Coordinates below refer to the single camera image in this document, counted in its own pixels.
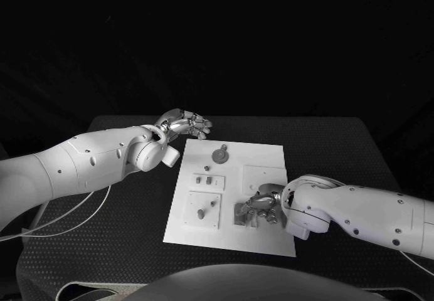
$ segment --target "robotic hand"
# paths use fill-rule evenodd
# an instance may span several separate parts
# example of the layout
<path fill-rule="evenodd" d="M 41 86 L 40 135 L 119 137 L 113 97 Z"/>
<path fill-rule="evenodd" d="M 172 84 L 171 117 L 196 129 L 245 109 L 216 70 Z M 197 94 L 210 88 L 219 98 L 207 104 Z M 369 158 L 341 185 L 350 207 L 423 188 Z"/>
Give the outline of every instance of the robotic hand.
<path fill-rule="evenodd" d="M 174 109 L 154 125 L 80 134 L 36 154 L 0 161 L 0 231 L 46 201 L 96 191 L 160 162 L 171 167 L 178 152 L 167 143 L 178 134 L 204 139 L 209 127 L 201 116 Z"/>
<path fill-rule="evenodd" d="M 334 221 L 354 238 L 434 259 L 434 202 L 363 186 L 346 186 L 325 177 L 305 175 L 286 186 L 263 184 L 236 215 L 252 210 L 305 240 L 324 233 Z"/>

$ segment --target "white cable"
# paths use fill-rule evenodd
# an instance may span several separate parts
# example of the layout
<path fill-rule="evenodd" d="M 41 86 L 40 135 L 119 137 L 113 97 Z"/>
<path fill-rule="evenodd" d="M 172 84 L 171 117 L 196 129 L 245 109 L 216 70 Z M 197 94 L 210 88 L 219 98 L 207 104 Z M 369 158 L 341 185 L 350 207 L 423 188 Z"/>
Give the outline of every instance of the white cable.
<path fill-rule="evenodd" d="M 5 240 L 11 240 L 11 239 L 14 239 L 14 238 L 17 238 L 17 237 L 21 237 L 21 236 L 24 236 L 25 234 L 28 234 L 28 233 L 31 233 L 33 231 L 36 231 L 36 230 L 38 230 L 38 229 L 41 229 L 43 227 L 46 227 L 47 225 L 50 225 L 51 223 L 54 223 L 59 219 L 61 219 L 82 204 L 83 204 L 83 202 L 87 200 L 87 198 L 90 197 L 90 195 L 93 194 L 93 192 L 90 192 L 89 194 L 87 194 L 87 196 L 86 196 L 86 198 L 77 203 L 77 205 L 74 205 L 74 207 L 63 214 L 63 215 L 60 215 L 57 218 L 54 218 L 50 222 L 47 222 L 46 224 L 43 224 L 43 225 L 40 225 L 38 227 L 36 227 L 36 228 L 33 228 L 33 229 L 30 229 L 30 230 L 27 230 L 25 232 L 21 232 L 21 233 L 18 233 L 18 234 L 15 234 L 15 235 L 7 235 L 7 236 L 1 236 L 0 237 L 0 242 L 1 241 L 5 241 Z"/>
<path fill-rule="evenodd" d="M 431 275 L 431 276 L 434 276 L 434 273 L 432 272 L 429 272 L 408 256 L 406 256 L 406 254 L 402 252 L 402 251 L 399 251 L 400 253 L 402 253 L 402 255 L 406 257 L 406 259 Z"/>
<path fill-rule="evenodd" d="M 108 186 L 108 190 L 106 190 L 106 194 L 105 194 L 105 197 L 103 197 L 103 200 L 102 200 L 102 203 L 99 205 L 99 207 L 96 208 L 95 212 L 92 213 L 92 215 L 73 227 L 70 228 L 69 230 L 60 232 L 60 233 L 56 233 L 56 234 L 50 234 L 50 235 L 21 235 L 24 237 L 51 237 L 51 236 L 56 236 L 56 235 L 60 235 L 60 234 L 64 234 L 66 232 L 72 231 L 73 229 L 76 229 L 92 217 L 93 215 L 96 214 L 96 212 L 99 211 L 102 205 L 103 205 L 103 202 L 106 200 L 106 197 L 108 197 L 108 193 L 110 191 L 110 186 Z"/>

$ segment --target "table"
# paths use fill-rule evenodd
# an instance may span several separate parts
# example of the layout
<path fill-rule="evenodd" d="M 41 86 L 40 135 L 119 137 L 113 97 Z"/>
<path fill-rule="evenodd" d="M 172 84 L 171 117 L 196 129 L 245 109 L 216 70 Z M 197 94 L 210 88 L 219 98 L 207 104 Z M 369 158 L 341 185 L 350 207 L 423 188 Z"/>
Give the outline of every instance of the table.
<path fill-rule="evenodd" d="M 87 131 L 152 124 L 157 116 L 99 116 Z M 282 145 L 286 178 L 317 174 L 346 184 L 397 191 L 399 187 L 364 124 L 347 117 L 207 117 L 209 138 Z M 185 136 L 171 143 L 180 153 Z M 402 254 L 351 238 L 331 223 L 325 234 L 295 238 L 296 258 L 162 243 L 180 160 L 136 172 L 110 188 L 110 195 L 87 223 L 64 235 L 31 238 L 17 266 L 24 300 L 53 300 L 72 282 L 149 283 L 191 267 L 252 263 L 301 270 L 360 288 L 403 287 L 434 300 L 434 278 Z M 37 234 L 69 229 L 96 209 L 105 189 L 86 204 Z M 83 199 L 69 196 L 48 202 L 40 224 Z M 415 257 L 434 271 L 434 261 Z"/>

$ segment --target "textured mat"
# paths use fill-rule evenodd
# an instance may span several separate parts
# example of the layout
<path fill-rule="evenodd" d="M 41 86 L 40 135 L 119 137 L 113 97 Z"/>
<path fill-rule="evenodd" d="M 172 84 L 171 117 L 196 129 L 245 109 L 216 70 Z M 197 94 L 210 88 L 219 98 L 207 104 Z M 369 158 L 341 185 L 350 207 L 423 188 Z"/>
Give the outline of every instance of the textured mat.
<path fill-rule="evenodd" d="M 152 124 L 157 116 L 102 116 L 89 131 Z M 209 117 L 211 140 L 284 146 L 288 180 L 302 174 L 331 177 L 346 184 L 397 191 L 382 155 L 358 119 L 340 117 Z M 183 152 L 185 136 L 171 146 Z M 296 258 L 162 243 L 180 160 L 170 169 L 126 176 L 110 189 L 90 221 L 51 238 L 31 238 L 23 251 L 17 278 L 24 300 L 53 300 L 70 281 L 148 283 L 191 267 L 252 263 L 285 267 L 328 277 L 360 288 L 403 287 L 434 300 L 434 277 L 399 252 L 346 235 L 331 223 L 325 234 L 295 238 Z M 74 226 L 96 209 L 105 189 L 86 204 L 37 234 Z M 40 223 L 56 218 L 83 195 L 48 203 Z M 434 271 L 434 261 L 412 256 Z"/>

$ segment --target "black background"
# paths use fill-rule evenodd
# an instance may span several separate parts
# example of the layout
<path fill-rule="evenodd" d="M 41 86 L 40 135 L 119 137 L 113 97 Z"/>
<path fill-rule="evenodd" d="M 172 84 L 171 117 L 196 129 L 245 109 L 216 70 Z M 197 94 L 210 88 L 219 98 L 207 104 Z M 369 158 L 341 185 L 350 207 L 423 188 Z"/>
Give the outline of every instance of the black background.
<path fill-rule="evenodd" d="M 178 107 L 233 118 L 356 116 L 402 191 L 434 199 L 429 1 L 28 1 L 0 14 L 0 143 L 11 157 L 85 132 L 98 115 Z"/>

